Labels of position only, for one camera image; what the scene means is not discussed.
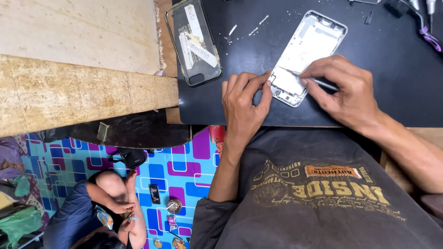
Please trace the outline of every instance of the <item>silver phone frame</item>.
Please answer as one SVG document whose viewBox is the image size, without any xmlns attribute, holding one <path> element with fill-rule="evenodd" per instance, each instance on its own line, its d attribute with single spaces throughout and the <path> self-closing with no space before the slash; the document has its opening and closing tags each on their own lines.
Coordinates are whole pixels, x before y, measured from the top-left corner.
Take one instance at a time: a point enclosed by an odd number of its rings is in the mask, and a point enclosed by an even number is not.
<svg viewBox="0 0 443 249">
<path fill-rule="evenodd" d="M 347 34 L 347 32 L 348 32 L 348 27 L 347 27 L 346 25 L 344 25 L 344 24 L 342 24 L 342 23 L 340 23 L 340 22 L 337 22 L 336 20 L 334 20 L 334 19 L 332 19 L 332 18 L 329 18 L 329 17 L 327 17 L 327 16 L 325 16 L 325 15 L 323 15 L 323 14 L 320 14 L 320 13 L 314 11 L 314 10 L 309 10 L 308 12 L 306 12 L 306 14 L 303 16 L 303 18 L 302 18 L 300 24 L 299 24 L 298 27 L 296 28 L 294 34 L 291 36 L 291 39 L 289 40 L 288 44 L 286 45 L 286 48 L 285 48 L 285 50 L 283 51 L 282 55 L 280 56 L 279 60 L 277 61 L 277 63 L 276 63 L 276 65 L 275 65 L 274 69 L 272 70 L 272 72 L 271 72 L 271 76 L 269 77 L 269 80 L 271 81 L 272 96 L 273 96 L 274 98 L 276 98 L 276 99 L 282 101 L 283 103 L 285 103 L 285 104 L 291 106 L 291 107 L 297 107 L 297 106 L 300 105 L 300 103 L 303 101 L 303 99 L 304 99 L 304 98 L 306 97 L 306 95 L 307 95 L 307 90 L 306 90 L 306 88 L 305 88 L 305 87 L 299 82 L 299 78 L 298 78 L 298 77 L 297 77 L 297 78 L 294 77 L 294 79 L 296 79 L 295 84 L 299 84 L 300 87 L 303 89 L 303 92 L 301 93 L 301 95 L 298 95 L 298 94 L 296 94 L 296 93 L 291 94 L 291 93 L 287 92 L 285 89 L 280 88 L 280 87 L 274 85 L 273 83 L 274 83 L 274 81 L 275 81 L 276 78 L 277 78 L 277 76 L 275 75 L 275 70 L 276 70 L 277 68 L 279 68 L 279 67 L 278 67 L 279 62 L 282 61 L 282 59 L 283 59 L 283 55 L 285 54 L 285 51 L 286 51 L 290 46 L 293 46 L 291 42 L 293 41 L 293 39 L 295 39 L 295 35 L 296 35 L 297 32 L 299 31 L 299 29 L 301 29 L 301 28 L 304 26 L 305 21 L 307 20 L 307 18 L 310 17 L 310 16 L 312 16 L 313 14 L 315 14 L 316 16 L 320 16 L 320 17 L 322 17 L 323 19 L 325 19 L 325 20 L 327 20 L 327 21 L 330 21 L 331 23 L 333 23 L 333 24 L 335 24 L 335 25 L 340 26 L 340 27 L 343 28 L 343 32 L 342 32 L 341 36 L 339 37 L 339 41 L 338 41 L 337 45 L 334 47 L 334 49 L 331 51 L 331 53 L 330 53 L 329 55 L 332 55 L 332 54 L 335 52 L 335 50 L 336 50 L 337 47 L 342 43 L 343 39 L 345 38 L 345 36 L 346 36 L 346 34 Z"/>
</svg>

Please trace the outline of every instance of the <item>black smartphone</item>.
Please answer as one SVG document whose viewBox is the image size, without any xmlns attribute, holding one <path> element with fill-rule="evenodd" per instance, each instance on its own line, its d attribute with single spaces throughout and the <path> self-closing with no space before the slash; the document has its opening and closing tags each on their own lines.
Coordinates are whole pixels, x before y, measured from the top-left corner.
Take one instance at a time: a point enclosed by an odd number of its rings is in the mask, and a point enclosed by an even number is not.
<svg viewBox="0 0 443 249">
<path fill-rule="evenodd" d="M 149 190 L 151 191 L 152 203 L 153 204 L 160 204 L 159 186 L 149 185 Z"/>
</svg>

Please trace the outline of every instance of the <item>black bag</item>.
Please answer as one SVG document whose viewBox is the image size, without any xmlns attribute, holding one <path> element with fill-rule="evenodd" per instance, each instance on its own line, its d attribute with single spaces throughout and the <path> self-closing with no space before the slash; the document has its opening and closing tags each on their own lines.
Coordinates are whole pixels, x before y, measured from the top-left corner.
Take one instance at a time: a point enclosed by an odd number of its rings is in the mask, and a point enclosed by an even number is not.
<svg viewBox="0 0 443 249">
<path fill-rule="evenodd" d="M 121 160 L 114 160 L 113 156 L 119 153 Z M 123 162 L 128 169 L 134 169 L 146 162 L 146 154 L 142 149 L 118 148 L 109 158 L 111 163 Z"/>
</svg>

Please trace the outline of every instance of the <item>brown t-shirt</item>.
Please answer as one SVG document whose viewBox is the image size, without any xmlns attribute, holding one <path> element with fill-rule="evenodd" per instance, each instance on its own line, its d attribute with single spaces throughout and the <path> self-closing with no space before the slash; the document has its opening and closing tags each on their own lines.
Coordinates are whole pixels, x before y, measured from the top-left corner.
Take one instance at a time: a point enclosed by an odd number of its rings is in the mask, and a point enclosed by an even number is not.
<svg viewBox="0 0 443 249">
<path fill-rule="evenodd" d="M 237 202 L 197 203 L 190 248 L 443 248 L 443 229 L 341 132 L 275 128 L 240 167 Z"/>
</svg>

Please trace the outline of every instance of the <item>black desk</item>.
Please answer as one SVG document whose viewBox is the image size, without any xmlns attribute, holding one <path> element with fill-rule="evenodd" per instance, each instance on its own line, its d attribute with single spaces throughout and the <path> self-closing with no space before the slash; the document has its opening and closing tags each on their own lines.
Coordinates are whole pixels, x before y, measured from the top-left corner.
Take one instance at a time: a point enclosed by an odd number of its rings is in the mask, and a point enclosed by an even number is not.
<svg viewBox="0 0 443 249">
<path fill-rule="evenodd" d="M 336 53 L 373 73 L 374 94 L 382 111 L 407 127 L 443 127 L 443 58 L 419 37 L 414 18 L 406 14 L 396 19 L 385 10 L 384 1 L 377 5 L 355 3 L 351 7 L 346 0 L 320 3 L 317 0 L 203 0 L 224 74 L 216 81 L 191 88 L 178 70 L 181 121 L 224 124 L 222 81 L 233 73 L 262 74 L 271 70 L 301 17 L 312 9 L 348 27 L 348 34 Z M 426 13 L 425 1 L 421 4 L 422 13 Z M 434 34 L 443 39 L 443 4 L 441 0 L 436 4 Z M 372 22 L 367 25 L 365 19 L 372 10 Z M 266 15 L 269 18 L 265 25 L 259 26 Z M 224 37 L 235 24 L 233 43 L 228 46 Z M 255 27 L 258 33 L 248 36 Z M 260 97 L 261 91 L 255 95 L 254 103 Z M 296 108 L 273 99 L 264 125 L 338 126 L 338 123 L 307 96 Z"/>
</svg>

